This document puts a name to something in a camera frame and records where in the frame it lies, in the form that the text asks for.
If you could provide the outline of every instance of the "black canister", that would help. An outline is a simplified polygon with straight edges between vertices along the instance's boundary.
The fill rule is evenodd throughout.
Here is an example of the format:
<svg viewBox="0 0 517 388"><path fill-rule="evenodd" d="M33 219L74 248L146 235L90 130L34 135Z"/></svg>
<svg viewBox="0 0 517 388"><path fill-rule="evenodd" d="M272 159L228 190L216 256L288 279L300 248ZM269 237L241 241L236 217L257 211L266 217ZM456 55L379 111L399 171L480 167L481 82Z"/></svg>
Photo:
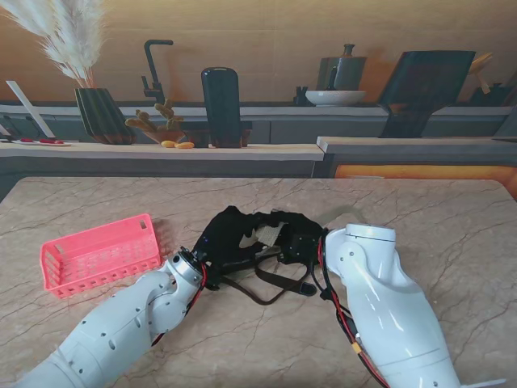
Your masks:
<svg viewBox="0 0 517 388"><path fill-rule="evenodd" d="M329 85L332 68L337 67L334 88L336 91L357 91L363 77L366 57L353 57L354 44L345 44L345 52L341 57L322 58L317 78L317 90L323 91Z"/></svg>

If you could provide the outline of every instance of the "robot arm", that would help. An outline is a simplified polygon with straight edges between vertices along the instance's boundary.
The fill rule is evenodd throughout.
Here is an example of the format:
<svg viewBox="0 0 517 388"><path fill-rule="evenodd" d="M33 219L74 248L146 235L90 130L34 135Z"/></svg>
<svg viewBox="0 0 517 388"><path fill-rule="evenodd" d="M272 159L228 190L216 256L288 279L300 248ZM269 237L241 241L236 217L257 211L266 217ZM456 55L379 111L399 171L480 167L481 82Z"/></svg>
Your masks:
<svg viewBox="0 0 517 388"><path fill-rule="evenodd" d="M438 319L424 292L402 271L395 251L395 231L349 224L346 229L330 232L324 241L326 262L322 265L337 274L347 288L356 329L352 347L359 357L373 361L381 375L377 381L391 388L466 388L456 376Z"/></svg>
<svg viewBox="0 0 517 388"><path fill-rule="evenodd" d="M93 309L19 388L101 388L177 327L200 290L202 275L188 251L169 258Z"/></svg>

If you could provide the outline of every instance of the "pink basket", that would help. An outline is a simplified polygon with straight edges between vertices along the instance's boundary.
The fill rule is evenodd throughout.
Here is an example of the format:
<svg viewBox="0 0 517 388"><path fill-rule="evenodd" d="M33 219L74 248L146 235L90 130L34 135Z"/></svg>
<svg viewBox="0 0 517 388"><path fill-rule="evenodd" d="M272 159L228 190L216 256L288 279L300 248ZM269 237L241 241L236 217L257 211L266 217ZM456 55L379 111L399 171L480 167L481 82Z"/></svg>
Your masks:
<svg viewBox="0 0 517 388"><path fill-rule="evenodd" d="M44 288L68 297L161 263L149 214L48 241L41 247Z"/></svg>

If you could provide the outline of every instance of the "black faucet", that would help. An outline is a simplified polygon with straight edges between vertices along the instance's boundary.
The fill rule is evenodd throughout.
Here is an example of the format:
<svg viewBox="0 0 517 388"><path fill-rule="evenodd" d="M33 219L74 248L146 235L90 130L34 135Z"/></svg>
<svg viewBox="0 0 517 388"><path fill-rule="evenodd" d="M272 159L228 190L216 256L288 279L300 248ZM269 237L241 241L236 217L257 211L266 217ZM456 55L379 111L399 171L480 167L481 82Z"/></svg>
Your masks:
<svg viewBox="0 0 517 388"><path fill-rule="evenodd" d="M153 89L149 89L147 78L145 75L142 75L142 82L144 83L144 95L145 97L154 97L157 103L165 103L162 84L158 81L158 75L156 74L156 68L154 67L153 55L151 54L151 45L153 44L166 44L168 46L172 46L174 42L172 40L151 39L146 41L144 44L145 55L147 56L147 62L149 63L151 76L153 77Z"/></svg>

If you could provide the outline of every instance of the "white bowl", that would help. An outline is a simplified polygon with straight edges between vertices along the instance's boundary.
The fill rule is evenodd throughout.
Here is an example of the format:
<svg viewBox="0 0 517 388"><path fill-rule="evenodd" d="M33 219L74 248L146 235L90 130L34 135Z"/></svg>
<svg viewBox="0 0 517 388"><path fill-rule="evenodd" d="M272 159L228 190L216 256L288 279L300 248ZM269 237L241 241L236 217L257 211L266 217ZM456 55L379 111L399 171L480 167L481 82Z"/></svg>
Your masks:
<svg viewBox="0 0 517 388"><path fill-rule="evenodd" d="M305 97L317 107L346 107L358 103L366 91L307 91Z"/></svg>

